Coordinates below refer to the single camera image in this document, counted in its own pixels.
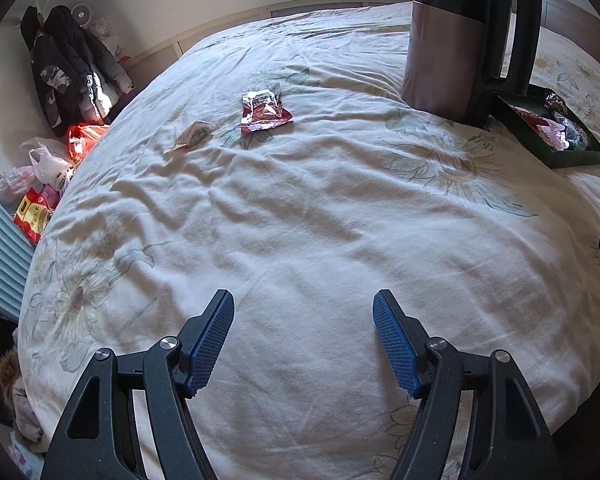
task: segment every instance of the green box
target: green box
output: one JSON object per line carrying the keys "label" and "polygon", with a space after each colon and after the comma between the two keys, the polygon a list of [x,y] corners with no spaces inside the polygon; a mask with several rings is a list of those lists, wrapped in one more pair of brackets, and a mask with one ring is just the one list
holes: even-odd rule
{"label": "green box", "polygon": [[512,106],[529,108],[538,115],[546,113],[544,108],[544,88],[529,85],[526,96],[514,94],[499,94],[491,111],[497,120],[516,136],[526,149],[533,153],[546,166],[555,170],[557,168],[572,168],[573,166],[592,166],[600,164],[600,142],[596,136],[582,123],[571,110],[567,118],[578,124],[589,137],[591,151],[576,152],[573,150],[556,150],[549,146],[535,130],[513,109]]}

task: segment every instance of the white plastic bag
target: white plastic bag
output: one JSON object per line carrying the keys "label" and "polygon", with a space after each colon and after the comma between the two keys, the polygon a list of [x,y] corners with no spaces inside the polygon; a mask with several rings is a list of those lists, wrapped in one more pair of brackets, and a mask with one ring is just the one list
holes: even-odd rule
{"label": "white plastic bag", "polygon": [[31,150],[36,148],[45,147],[49,150],[52,155],[64,158],[67,162],[71,163],[71,156],[69,155],[69,147],[63,144],[59,140],[55,139],[43,139],[42,137],[34,137],[33,139],[25,140],[20,145],[21,153],[29,153]]}
{"label": "white plastic bag", "polygon": [[0,174],[0,202],[19,202],[29,188],[37,183],[36,172],[31,166],[3,171]]}
{"label": "white plastic bag", "polygon": [[42,184],[49,184],[56,191],[64,187],[66,174],[71,163],[53,153],[46,146],[29,151],[31,165]]}

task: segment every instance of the red bag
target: red bag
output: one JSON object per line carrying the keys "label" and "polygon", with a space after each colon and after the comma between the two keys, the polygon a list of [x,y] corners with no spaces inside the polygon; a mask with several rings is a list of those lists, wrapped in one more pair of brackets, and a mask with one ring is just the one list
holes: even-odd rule
{"label": "red bag", "polygon": [[24,231],[29,240],[37,244],[58,201],[58,192],[51,186],[45,186],[40,193],[31,188],[20,202],[13,222]]}
{"label": "red bag", "polygon": [[74,124],[67,129],[69,155],[74,162],[83,160],[109,129],[109,125]]}

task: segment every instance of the wrinkled sheet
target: wrinkled sheet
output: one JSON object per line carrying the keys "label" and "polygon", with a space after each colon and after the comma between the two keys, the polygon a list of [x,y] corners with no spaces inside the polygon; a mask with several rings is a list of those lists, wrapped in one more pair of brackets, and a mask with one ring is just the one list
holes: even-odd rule
{"label": "wrinkled sheet", "polygon": [[[20,359],[47,434],[97,348],[145,350],[218,288],[235,320],[190,408],[221,479],[389,475],[417,403],[373,324],[381,288],[461,351],[508,349],[552,431],[576,411],[600,380],[600,166],[552,171],[493,120],[479,130],[405,105],[410,22],[397,4],[234,28],[123,111],[27,282]],[[600,138],[590,56],[542,30],[533,82]],[[274,83],[294,122],[240,137],[240,96]],[[215,133],[165,153],[197,120]],[[459,428],[467,416],[464,402]]]}

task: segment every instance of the black jacket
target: black jacket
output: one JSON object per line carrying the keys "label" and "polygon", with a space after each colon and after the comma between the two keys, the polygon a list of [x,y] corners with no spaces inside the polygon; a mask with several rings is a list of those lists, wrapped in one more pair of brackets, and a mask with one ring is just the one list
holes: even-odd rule
{"label": "black jacket", "polygon": [[71,124],[104,123],[112,103],[98,74],[118,94],[133,89],[131,79],[107,47],[88,30],[80,28],[68,7],[54,7],[44,30],[37,10],[29,7],[20,31],[31,53],[40,105],[57,136],[63,136]]}
{"label": "black jacket", "polygon": [[71,124],[82,121],[80,76],[58,50],[54,40],[42,31],[38,11],[29,7],[22,17],[20,32],[31,56],[31,71],[42,112],[58,137]]}
{"label": "black jacket", "polygon": [[133,89],[131,79],[113,54],[90,31],[76,23],[69,7],[60,5],[51,9],[45,31],[56,40],[60,52],[78,73],[91,73],[97,68],[122,93],[128,94]]}

